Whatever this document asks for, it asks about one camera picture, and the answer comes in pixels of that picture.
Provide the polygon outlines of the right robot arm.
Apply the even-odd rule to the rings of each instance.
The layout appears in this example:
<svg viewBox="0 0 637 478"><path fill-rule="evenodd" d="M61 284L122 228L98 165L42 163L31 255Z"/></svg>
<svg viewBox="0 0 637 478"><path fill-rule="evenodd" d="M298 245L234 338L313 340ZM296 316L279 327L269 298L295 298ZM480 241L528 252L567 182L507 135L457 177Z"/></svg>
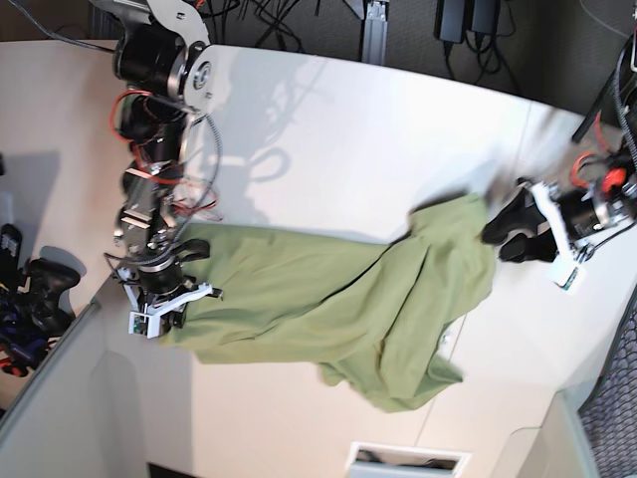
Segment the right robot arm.
<svg viewBox="0 0 637 478"><path fill-rule="evenodd" d="M113 277L131 303L128 331L156 339L185 322L189 304L221 291L186 275L184 263L206 259L210 245L183 241L193 215L207 205L207 180L192 205L178 203L192 129L211 118L213 52L193 1L96 1L123 32L113 53L113 72L126 83L109 123L132 155L121 178L124 203L113 239L121 258L108 256Z"/></svg>

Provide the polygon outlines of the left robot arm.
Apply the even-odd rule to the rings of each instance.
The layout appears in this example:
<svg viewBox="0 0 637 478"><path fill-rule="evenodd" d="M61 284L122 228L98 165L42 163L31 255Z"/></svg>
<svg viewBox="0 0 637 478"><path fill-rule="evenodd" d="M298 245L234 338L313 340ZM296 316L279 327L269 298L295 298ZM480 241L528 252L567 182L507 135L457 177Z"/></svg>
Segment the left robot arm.
<svg viewBox="0 0 637 478"><path fill-rule="evenodd" d="M482 240L506 263L588 261L636 227L636 37L630 35L592 106L571 137L593 147L565 181L521 177Z"/></svg>

